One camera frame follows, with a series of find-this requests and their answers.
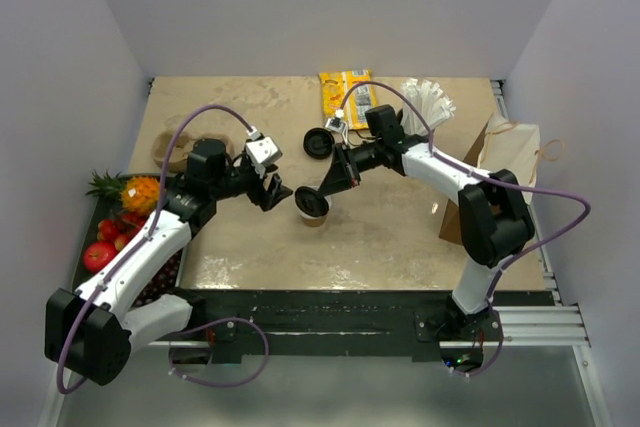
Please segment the black plastic cup lid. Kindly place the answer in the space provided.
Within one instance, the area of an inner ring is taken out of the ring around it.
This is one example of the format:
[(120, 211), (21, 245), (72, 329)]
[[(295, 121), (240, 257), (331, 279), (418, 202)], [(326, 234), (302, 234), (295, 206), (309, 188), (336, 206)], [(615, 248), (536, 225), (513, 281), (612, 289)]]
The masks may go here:
[(297, 188), (294, 201), (299, 211), (311, 218), (323, 217), (330, 210), (329, 201), (312, 187)]

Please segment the brown paper cup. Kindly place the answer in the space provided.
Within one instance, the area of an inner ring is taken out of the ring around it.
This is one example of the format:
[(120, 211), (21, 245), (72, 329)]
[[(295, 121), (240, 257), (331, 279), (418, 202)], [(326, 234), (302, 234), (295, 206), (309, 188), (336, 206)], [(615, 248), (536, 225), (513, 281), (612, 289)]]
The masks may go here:
[(311, 216), (308, 215), (304, 212), (300, 212), (299, 213), (301, 220), (303, 222), (303, 224), (307, 227), (320, 227), (322, 226), (326, 220), (327, 220), (327, 216), (326, 215), (322, 215), (322, 216)]

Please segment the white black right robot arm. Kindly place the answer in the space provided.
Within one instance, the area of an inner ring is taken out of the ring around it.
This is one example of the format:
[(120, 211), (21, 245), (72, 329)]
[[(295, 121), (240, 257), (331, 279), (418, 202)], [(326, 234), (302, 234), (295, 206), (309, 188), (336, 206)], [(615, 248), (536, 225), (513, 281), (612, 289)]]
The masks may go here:
[(363, 172), (380, 166), (444, 194), (458, 207), (468, 255), (452, 293), (457, 308), (446, 314), (445, 326), (452, 337), (469, 339), (481, 327), (479, 312), (488, 307), (498, 269), (521, 253), (535, 233), (517, 179), (508, 170), (476, 170), (440, 152), (427, 136), (406, 134), (389, 105), (369, 110), (366, 118), (374, 140), (354, 148), (335, 144), (320, 186), (298, 188), (296, 206), (312, 218), (324, 217), (329, 196), (358, 186)]

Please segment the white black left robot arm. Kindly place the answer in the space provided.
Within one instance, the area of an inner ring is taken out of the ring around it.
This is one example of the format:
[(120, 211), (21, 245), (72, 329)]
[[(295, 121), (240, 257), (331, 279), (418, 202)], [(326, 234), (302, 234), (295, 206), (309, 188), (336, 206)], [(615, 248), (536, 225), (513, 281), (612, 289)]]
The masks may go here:
[(276, 162), (282, 152), (263, 135), (231, 159), (218, 139), (195, 143), (183, 174), (165, 182), (158, 209), (99, 273), (73, 291), (59, 289), (46, 304), (45, 355), (56, 362), (62, 393), (70, 370), (98, 385), (112, 382), (137, 350), (175, 332), (200, 337), (207, 327), (201, 303), (176, 289), (138, 307), (136, 299), (164, 264), (210, 221), (218, 202), (245, 195), (262, 211), (289, 197)]

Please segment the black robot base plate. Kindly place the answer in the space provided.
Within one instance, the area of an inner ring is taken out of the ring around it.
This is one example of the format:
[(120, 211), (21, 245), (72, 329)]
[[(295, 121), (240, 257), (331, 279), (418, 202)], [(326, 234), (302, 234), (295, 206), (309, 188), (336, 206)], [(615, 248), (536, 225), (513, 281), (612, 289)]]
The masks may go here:
[(447, 344), (503, 338), (496, 312), (469, 317), (447, 291), (196, 290), (171, 341), (211, 341), (216, 363), (244, 356), (399, 357), (438, 362)]

